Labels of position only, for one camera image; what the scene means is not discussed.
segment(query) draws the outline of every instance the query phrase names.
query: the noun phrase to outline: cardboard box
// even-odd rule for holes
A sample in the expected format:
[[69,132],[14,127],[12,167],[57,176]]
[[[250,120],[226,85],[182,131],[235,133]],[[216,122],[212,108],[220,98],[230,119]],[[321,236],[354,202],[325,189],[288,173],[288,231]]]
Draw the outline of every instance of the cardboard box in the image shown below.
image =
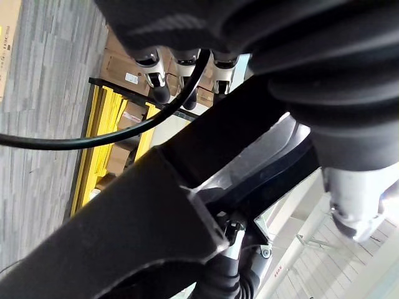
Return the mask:
[[172,97],[175,97],[178,93],[180,93],[179,79],[176,76],[167,74],[166,82],[168,83],[168,88]]
[[6,88],[12,42],[14,41],[20,6],[21,0],[0,1],[0,103]]
[[198,87],[197,89],[197,103],[200,103],[207,107],[212,107],[213,105],[213,92],[209,90]]
[[118,130],[137,125],[143,120],[143,115],[145,115],[146,112],[146,108],[128,102],[118,123]]
[[[123,48],[122,44],[117,39],[116,35],[113,33],[111,28],[108,28],[108,38],[107,44],[105,45],[105,49],[115,52],[121,56],[131,59],[134,62],[134,57],[130,57],[125,49]],[[158,50],[162,56],[163,66],[165,68],[165,72],[167,72],[168,67],[170,65],[170,60],[172,59],[172,54],[167,47],[158,47]]]
[[103,191],[108,185],[116,178],[116,176],[112,173],[107,173],[98,183],[95,185],[95,188]]
[[133,59],[105,50],[100,77],[147,96],[150,90],[141,69]]
[[[169,67],[167,68],[166,71],[168,74],[172,74],[174,76],[177,76],[177,67],[176,67],[176,62],[171,59],[169,63]],[[210,92],[213,89],[213,59],[209,59],[208,64],[205,67],[205,70],[201,76],[201,79],[198,83],[198,86],[209,90]]]
[[[166,71],[172,58],[171,52],[166,47],[159,47],[158,49],[162,55]],[[148,96],[150,91],[143,70],[126,53],[111,29],[108,32],[100,77],[145,96]]]
[[129,151],[117,145],[113,145],[106,167],[107,171],[115,174],[116,176],[122,174],[123,170],[125,169],[125,164],[129,154]]

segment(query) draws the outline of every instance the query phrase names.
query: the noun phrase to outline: label on box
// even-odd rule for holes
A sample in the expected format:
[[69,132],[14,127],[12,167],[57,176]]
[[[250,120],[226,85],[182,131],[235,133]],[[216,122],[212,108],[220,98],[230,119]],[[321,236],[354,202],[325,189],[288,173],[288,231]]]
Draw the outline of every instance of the label on box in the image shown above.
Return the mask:
[[134,122],[136,122],[136,123],[140,123],[140,122],[142,121],[142,120],[139,119],[138,117],[135,117],[134,115],[131,115],[131,114],[127,113],[126,111],[124,111],[124,112],[122,113],[122,116],[125,117],[125,118],[127,118],[128,120],[134,121]]
[[0,102],[6,87],[20,5],[21,0],[0,0]]
[[126,73],[125,80],[130,83],[138,84],[138,77],[134,74]]

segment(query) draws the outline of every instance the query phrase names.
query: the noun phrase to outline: wire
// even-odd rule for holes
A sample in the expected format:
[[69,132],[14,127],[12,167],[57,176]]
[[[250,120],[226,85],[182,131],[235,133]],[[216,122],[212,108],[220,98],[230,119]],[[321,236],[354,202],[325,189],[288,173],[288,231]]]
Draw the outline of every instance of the wire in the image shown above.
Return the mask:
[[13,263],[10,263],[7,267],[4,267],[4,268],[0,271],[0,274],[2,274],[4,271],[10,269],[11,267],[15,266],[17,263],[22,262],[22,260],[23,260],[23,259],[20,259],[20,260],[16,260],[16,261],[13,262]]
[[80,150],[83,148],[93,148],[94,146],[119,142],[139,135],[159,125],[169,116],[174,114],[174,112],[176,112],[180,106],[185,103],[185,101],[195,91],[206,64],[208,63],[209,56],[209,50],[201,50],[198,60],[196,61],[194,71],[181,93],[164,109],[159,111],[153,117],[141,122],[137,126],[100,136],[76,139],[38,139],[0,134],[0,145],[30,150]]

